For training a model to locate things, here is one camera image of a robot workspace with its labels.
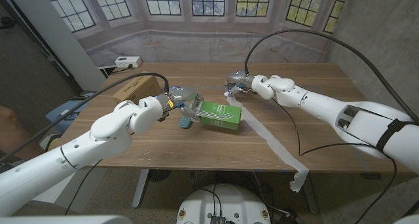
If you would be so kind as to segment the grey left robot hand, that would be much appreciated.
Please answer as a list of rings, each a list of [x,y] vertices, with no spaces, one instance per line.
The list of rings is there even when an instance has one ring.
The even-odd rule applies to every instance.
[[[169,111],[173,109],[179,109],[183,116],[191,118],[194,122],[200,121],[198,111],[204,97],[195,89],[173,86],[168,92],[160,94],[156,98],[163,108],[163,114],[159,121],[163,121],[169,115]]]

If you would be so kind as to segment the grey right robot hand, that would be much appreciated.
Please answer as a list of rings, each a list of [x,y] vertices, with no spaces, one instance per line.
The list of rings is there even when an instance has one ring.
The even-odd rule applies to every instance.
[[[254,75],[246,74],[244,70],[231,73],[225,80],[225,92],[235,95],[238,92],[252,91],[251,85],[254,78]]]

